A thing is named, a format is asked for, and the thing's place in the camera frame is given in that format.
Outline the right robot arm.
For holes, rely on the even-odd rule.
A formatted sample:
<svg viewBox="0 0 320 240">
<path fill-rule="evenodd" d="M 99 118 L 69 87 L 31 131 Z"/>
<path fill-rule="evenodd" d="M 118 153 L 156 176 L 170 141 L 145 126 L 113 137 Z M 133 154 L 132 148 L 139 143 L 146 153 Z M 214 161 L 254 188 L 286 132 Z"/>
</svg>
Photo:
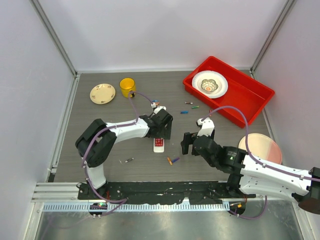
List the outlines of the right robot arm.
<svg viewBox="0 0 320 240">
<path fill-rule="evenodd" d="M 180 143 L 182 154 L 189 148 L 210 167 L 229 175 L 226 193 L 233 198 L 240 194 L 265 195 L 291 202 L 306 212 L 320 213 L 320 169 L 287 167 L 258 158 L 233 146 L 220 146 L 213 136 L 186 132 Z"/>
</svg>

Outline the white remote control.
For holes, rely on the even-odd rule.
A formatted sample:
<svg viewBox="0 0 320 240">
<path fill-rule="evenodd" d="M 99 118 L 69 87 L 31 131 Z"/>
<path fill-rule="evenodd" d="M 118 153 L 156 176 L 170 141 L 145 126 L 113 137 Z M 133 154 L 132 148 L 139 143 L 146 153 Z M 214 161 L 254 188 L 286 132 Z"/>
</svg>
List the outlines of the white remote control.
<svg viewBox="0 0 320 240">
<path fill-rule="evenodd" d="M 165 151 L 165 140 L 163 138 L 153 139 L 153 152 L 161 154 Z"/>
</svg>

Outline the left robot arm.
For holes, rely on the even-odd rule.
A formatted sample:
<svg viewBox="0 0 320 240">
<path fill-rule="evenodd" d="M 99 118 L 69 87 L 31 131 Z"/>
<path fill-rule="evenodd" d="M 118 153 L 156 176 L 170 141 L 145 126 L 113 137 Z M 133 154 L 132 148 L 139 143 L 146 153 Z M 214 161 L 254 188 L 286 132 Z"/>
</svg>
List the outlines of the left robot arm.
<svg viewBox="0 0 320 240">
<path fill-rule="evenodd" d="M 173 116 L 165 107 L 157 107 L 151 115 L 141 115 L 134 120 L 107 123 L 95 119 L 75 141 L 75 147 L 82 158 L 85 183 L 78 187 L 79 200 L 100 200 L 107 196 L 108 185 L 104 173 L 104 162 L 117 143 L 135 139 L 171 138 Z"/>
</svg>

